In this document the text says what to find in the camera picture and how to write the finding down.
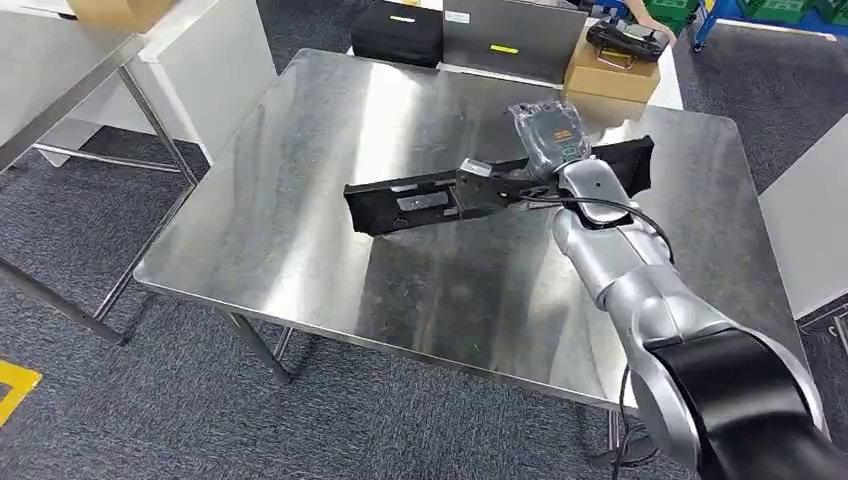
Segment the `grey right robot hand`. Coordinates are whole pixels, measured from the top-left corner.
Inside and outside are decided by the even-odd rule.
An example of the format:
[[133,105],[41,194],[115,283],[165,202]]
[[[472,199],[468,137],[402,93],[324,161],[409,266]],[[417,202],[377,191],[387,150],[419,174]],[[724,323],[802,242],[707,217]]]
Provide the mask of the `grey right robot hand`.
[[567,100],[517,103],[508,107],[528,154],[526,180],[548,182],[565,165],[591,156],[591,142],[577,108]]

